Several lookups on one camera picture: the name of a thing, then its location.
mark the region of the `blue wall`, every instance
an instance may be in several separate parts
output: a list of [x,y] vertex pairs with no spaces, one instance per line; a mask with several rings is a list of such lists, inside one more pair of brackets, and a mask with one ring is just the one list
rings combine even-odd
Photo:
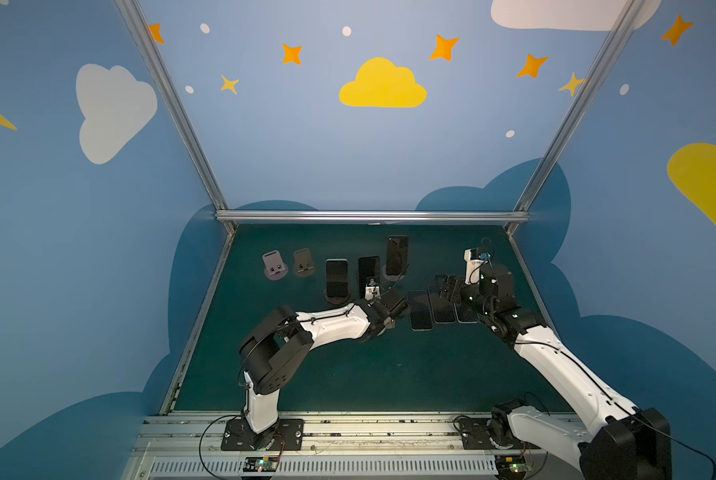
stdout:
[[[141,4],[233,208],[512,210],[467,189],[545,153],[572,101],[559,89],[584,78],[606,35],[507,28],[480,1]],[[450,62],[430,60],[437,35],[460,38]],[[302,46],[301,64],[283,63],[282,44]],[[548,60],[518,78],[528,54]],[[408,67],[426,100],[343,104],[340,89],[374,57]],[[531,171],[521,175],[511,196]]]
[[152,85],[113,0],[0,3],[0,478],[121,474],[226,236],[160,98],[90,161],[86,64]]
[[[694,26],[673,46],[661,37],[679,14]],[[700,142],[716,145],[716,0],[663,0],[516,239],[562,339],[716,458],[716,225],[667,170]],[[676,479],[710,476],[706,459],[676,445],[674,464]]]

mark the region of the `green mat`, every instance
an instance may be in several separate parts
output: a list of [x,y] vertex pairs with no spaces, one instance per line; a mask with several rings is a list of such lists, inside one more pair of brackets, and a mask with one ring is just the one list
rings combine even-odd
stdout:
[[[397,288],[424,290],[435,274],[465,274],[465,248],[491,239],[495,262],[516,278],[518,302],[538,312],[504,230],[499,226],[241,225],[220,278],[177,400],[177,410],[238,410],[238,344],[274,307],[295,311],[334,308],[324,299],[324,261],[347,258],[356,294],[358,257],[385,261],[389,235],[409,237],[409,267]],[[292,270],[270,281],[262,255],[279,250],[291,268],[293,253],[310,248],[316,272]],[[341,340],[307,355],[280,390],[281,411],[488,411],[531,391],[557,412],[568,404],[534,368],[483,324],[435,324],[414,332],[408,316],[365,344]]]

